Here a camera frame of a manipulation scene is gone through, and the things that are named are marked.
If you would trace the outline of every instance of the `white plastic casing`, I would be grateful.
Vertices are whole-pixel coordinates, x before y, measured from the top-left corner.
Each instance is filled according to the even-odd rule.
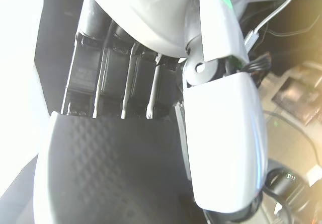
[[[184,89],[194,197],[205,210],[248,206],[267,171],[267,135],[251,77],[240,72]]]

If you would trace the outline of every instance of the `black textured surface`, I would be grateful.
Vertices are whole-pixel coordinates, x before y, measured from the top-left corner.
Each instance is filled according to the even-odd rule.
[[[49,203],[36,205],[51,206],[54,224],[188,223],[179,195],[192,189],[170,122],[57,115],[47,144],[35,182],[48,178]]]

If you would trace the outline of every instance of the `wire bundle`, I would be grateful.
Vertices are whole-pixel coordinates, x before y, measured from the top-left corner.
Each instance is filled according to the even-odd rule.
[[[267,52],[261,56],[259,56],[257,59],[249,62],[248,64],[244,65],[240,71],[248,72],[248,73],[254,73],[257,71],[267,71],[272,66],[272,59],[270,54]]]

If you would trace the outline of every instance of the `hole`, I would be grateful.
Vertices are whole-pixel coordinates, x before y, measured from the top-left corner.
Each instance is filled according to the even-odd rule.
[[[196,65],[196,72],[197,73],[201,73],[201,72],[203,72],[204,70],[205,70],[205,64],[204,63],[198,63],[197,65]]]

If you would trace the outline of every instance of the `screw hole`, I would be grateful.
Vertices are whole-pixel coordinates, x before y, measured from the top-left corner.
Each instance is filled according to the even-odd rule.
[[[196,72],[201,73],[205,70],[205,64],[204,63],[198,63],[196,65]]]

